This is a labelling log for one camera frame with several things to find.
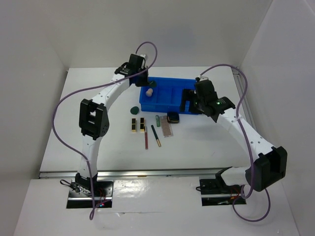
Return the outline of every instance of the green disk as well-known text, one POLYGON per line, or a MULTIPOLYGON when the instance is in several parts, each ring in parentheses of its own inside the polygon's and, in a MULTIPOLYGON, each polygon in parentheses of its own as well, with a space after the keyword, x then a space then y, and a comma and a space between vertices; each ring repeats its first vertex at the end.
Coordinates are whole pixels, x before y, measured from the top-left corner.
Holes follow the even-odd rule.
POLYGON ((130 109, 130 113, 133 115, 136 115, 139 113, 139 108, 138 107, 133 107, 130 109))

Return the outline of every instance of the white wall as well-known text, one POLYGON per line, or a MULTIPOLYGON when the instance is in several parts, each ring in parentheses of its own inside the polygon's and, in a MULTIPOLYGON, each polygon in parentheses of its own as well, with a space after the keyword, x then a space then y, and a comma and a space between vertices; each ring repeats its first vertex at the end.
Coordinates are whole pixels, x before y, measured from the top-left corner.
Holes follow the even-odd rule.
POLYGON ((0 235, 12 235, 38 173, 65 69, 23 1, 0 2, 0 235))
POLYGON ((274 0, 241 66, 258 130, 288 152, 283 185, 302 236, 315 229, 314 10, 314 0, 274 0))
POLYGON ((140 42, 156 66, 240 65, 271 0, 30 0, 68 67, 115 67, 140 42))

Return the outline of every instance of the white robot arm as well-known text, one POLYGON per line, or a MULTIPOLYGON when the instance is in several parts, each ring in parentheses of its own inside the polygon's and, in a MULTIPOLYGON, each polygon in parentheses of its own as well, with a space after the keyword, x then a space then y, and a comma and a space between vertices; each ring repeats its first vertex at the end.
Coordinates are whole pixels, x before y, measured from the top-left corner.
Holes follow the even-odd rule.
MULTIPOLYGON (((116 82, 120 79, 123 79, 125 76, 121 74, 114 75, 111 82, 116 82)), ((122 94, 127 88, 129 88, 129 80, 124 80, 121 82, 118 82, 116 84, 110 85, 106 88, 104 88, 98 95, 94 96, 92 98, 92 101, 95 104, 103 104, 104 107, 106 107, 107 112, 109 111, 111 105, 114 103, 114 101, 119 97, 120 94, 122 94)), ((103 136, 100 136, 96 138, 96 140, 93 139, 90 135, 84 135, 83 136, 83 154, 88 158, 90 161, 92 176, 95 176, 97 174, 97 157, 98 157, 98 150, 100 141, 102 140, 103 136)), ((87 166, 86 160, 82 157, 81 158, 81 165, 78 170, 78 173, 82 177, 89 177, 89 170, 87 166)))
MULTIPOLYGON (((87 157, 92 173, 93 185, 97 185, 97 157, 100 142, 109 129, 108 111, 114 101, 122 94, 131 84, 137 87, 152 86, 154 82, 148 81, 148 72, 144 71, 145 58, 131 54, 129 62, 125 62, 117 68, 113 76, 112 85, 105 87, 100 93, 92 99, 83 99, 80 104, 79 126, 83 134, 83 151, 87 157), (139 74, 130 79, 126 76, 139 74)), ((75 176, 75 182, 87 190, 91 190, 90 173, 87 161, 81 158, 80 168, 75 176)))
POLYGON ((238 120, 241 121, 249 140, 253 156, 253 176, 251 166, 228 167, 216 174, 220 185, 246 185, 252 182, 255 191, 262 191, 285 176, 287 152, 283 147, 275 148, 262 138, 242 116, 236 116, 235 105, 227 98, 218 98, 212 82, 206 78, 196 78, 195 90, 184 89, 181 111, 189 101, 189 111, 205 114, 225 128, 241 145, 245 152, 248 147, 238 120))

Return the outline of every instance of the pen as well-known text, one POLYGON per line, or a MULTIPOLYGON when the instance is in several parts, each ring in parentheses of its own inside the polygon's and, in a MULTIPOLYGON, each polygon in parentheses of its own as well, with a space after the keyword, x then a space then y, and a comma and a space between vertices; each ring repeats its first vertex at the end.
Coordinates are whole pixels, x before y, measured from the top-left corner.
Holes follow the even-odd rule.
POLYGON ((154 129, 154 126, 151 125, 151 128, 152 128, 152 131, 153 131, 153 133, 154 133, 154 136, 155 136, 155 138, 156 138, 156 140, 157 140, 157 145, 158 145, 159 147, 161 147, 161 142, 160 142, 159 139, 158 139, 158 135, 157 135, 157 133, 156 133, 156 130, 154 129))
POLYGON ((148 149, 148 131, 147 131, 147 127, 144 127, 144 139, 146 142, 146 149, 148 149))

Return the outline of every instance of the wire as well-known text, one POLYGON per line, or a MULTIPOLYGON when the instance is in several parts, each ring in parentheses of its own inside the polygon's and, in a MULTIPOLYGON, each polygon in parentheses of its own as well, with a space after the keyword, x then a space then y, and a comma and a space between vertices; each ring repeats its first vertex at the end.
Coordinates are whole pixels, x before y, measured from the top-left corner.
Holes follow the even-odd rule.
POLYGON ((98 200, 98 203, 100 203, 100 201, 102 200, 102 195, 103 195, 103 193, 102 193, 102 191, 99 189, 99 200, 98 200))
POLYGON ((60 180, 60 184, 68 186, 69 188, 71 188, 72 190, 76 191, 76 186, 74 183, 69 183, 67 180, 61 179, 60 180))
POLYGON ((240 195, 240 192, 237 190, 237 188, 236 188, 236 187, 232 187, 232 188, 231 188, 231 194, 230 194, 230 197, 231 197, 230 200, 233 200, 233 199, 237 198, 239 195, 240 195), (236 196, 232 196, 233 190, 235 190, 235 192, 237 193, 236 196))
MULTIPOLYGON (((248 89, 248 80, 247 80, 247 78, 246 78, 246 75, 245 75, 239 68, 237 68, 237 67, 234 66, 234 65, 230 65, 230 64, 217 64, 217 65, 211 66, 211 67, 209 67, 208 69, 206 69, 205 71, 203 71, 200 75, 202 76, 202 75, 204 75, 206 72, 208 72, 209 70, 212 70, 212 69, 214 69, 214 68, 216 68, 216 67, 219 67, 219 66, 228 66, 228 67, 230 67, 230 68, 232 68, 232 69, 234 69, 234 70, 237 70, 237 71, 242 75, 242 77, 243 77, 243 79, 244 79, 244 81, 245 81, 244 92, 243 92, 243 94, 242 94, 242 96, 241 96, 241 98, 240 98, 240 101, 238 102, 238 104, 237 104, 237 106, 236 106, 236 118, 238 118, 238 117, 239 117, 240 106, 241 106, 241 104, 242 104, 242 102, 243 102, 243 100, 244 100, 244 98, 245 98, 245 95, 246 95, 246 92, 247 92, 247 89, 248 89)), ((250 188, 250 191, 248 192, 248 195, 245 196, 245 193, 244 193, 244 187, 245 187, 245 186, 243 185, 242 188, 241 188, 241 196, 238 197, 238 198, 236 198, 236 199, 233 201, 232 206, 233 206, 234 212, 235 212, 241 219, 246 220, 246 221, 249 221, 249 222, 258 222, 258 221, 261 221, 261 220, 265 219, 265 218, 267 217, 267 215, 269 214, 269 211, 270 211, 271 201, 270 201, 270 197, 269 197, 269 193, 268 193, 268 190, 267 190, 267 189, 265 189, 265 191, 266 191, 267 197, 268 197, 268 210, 267 210, 266 214, 265 214, 263 217, 261 217, 261 218, 259 218, 259 219, 257 219, 257 220, 249 220, 249 219, 246 219, 246 218, 242 217, 242 216, 236 211, 235 206, 234 206, 235 202, 236 202, 238 199, 240 199, 240 198, 248 199, 248 198, 252 195, 252 192, 253 192, 253 184, 254 184, 254 160, 253 160, 253 156, 252 156, 251 145, 250 145, 250 142, 249 142, 247 133, 246 133, 246 131, 245 131, 244 127, 243 127, 243 124, 242 124, 242 122, 241 122, 241 119, 237 119, 237 121, 238 121, 238 123, 239 123, 239 125, 240 125, 240 127, 241 127, 242 133, 243 133, 244 138, 245 138, 246 146, 247 146, 247 149, 248 149, 248 152, 249 152, 249 155, 250 155, 251 175, 252 175, 252 177, 251 177, 251 188, 250 188)))
MULTIPOLYGON (((154 63, 155 63, 156 60, 157 60, 157 56, 158 56, 158 49, 157 49, 157 47, 156 47, 156 45, 155 45, 154 43, 152 43, 152 42, 150 42, 150 41, 146 41, 146 42, 141 43, 141 44, 139 45, 139 47, 137 48, 137 50, 136 50, 136 54, 137 54, 137 52, 139 51, 139 49, 141 48, 141 46, 144 45, 144 44, 151 44, 151 45, 154 47, 154 50, 155 50, 155 53, 156 53, 156 54, 155 54, 155 57, 154 57, 154 59, 153 59, 153 62, 152 62, 146 69, 144 69, 143 71, 141 71, 141 72, 139 72, 139 73, 136 73, 136 74, 134 74, 134 75, 131 75, 131 76, 124 77, 123 79, 117 80, 116 83, 119 83, 119 82, 121 82, 121 81, 123 81, 123 80, 127 80, 127 79, 130 79, 130 78, 133 78, 133 77, 138 76, 138 75, 141 75, 142 73, 147 72, 147 71, 154 65, 154 63)), ((77 91, 71 92, 71 93, 69 93, 68 95, 66 95, 65 97, 63 97, 63 98, 58 102, 58 104, 56 105, 56 107, 55 107, 55 109, 54 109, 54 111, 53 111, 53 114, 52 114, 52 121, 51 121, 51 122, 52 122, 52 129, 53 129, 53 132, 54 132, 56 138, 57 138, 63 145, 65 145, 67 148, 69 148, 69 149, 73 150, 74 152, 80 154, 80 155, 86 160, 86 162, 87 162, 87 166, 88 166, 88 170, 89 170, 89 175, 90 175, 90 185, 91 185, 91 195, 92 195, 92 206, 93 206, 93 209, 92 209, 92 211, 91 211, 91 213, 90 213, 90 220, 93 220, 93 218, 94 218, 95 209, 98 208, 101 204, 103 204, 103 203, 105 203, 105 202, 107 202, 107 201, 109 201, 109 200, 103 201, 103 202, 101 202, 101 203, 99 203, 99 204, 95 204, 94 186, 93 186, 93 180, 92 180, 93 176, 92 176, 92 171, 91 171, 90 162, 89 162, 88 158, 87 158, 82 152, 80 152, 79 150, 77 150, 77 149, 75 149, 74 147, 72 147, 72 146, 70 146, 69 144, 67 144, 67 143, 59 136, 59 134, 58 134, 57 131, 56 131, 56 127, 55 127, 55 118, 56 118, 56 113, 57 113, 57 110, 58 110, 58 107, 60 106, 60 104, 61 104, 63 101, 65 101, 67 98, 71 97, 72 95, 75 95, 75 94, 77 94, 77 93, 79 93, 79 92, 84 92, 84 91, 88 91, 88 90, 103 88, 103 87, 106 87, 106 86, 109 86, 109 85, 113 85, 113 84, 114 84, 114 83, 111 82, 111 83, 107 83, 107 84, 104 84, 104 85, 99 85, 99 86, 94 86, 94 87, 89 87, 89 88, 83 88, 83 89, 79 89, 79 90, 77 90, 77 91)))

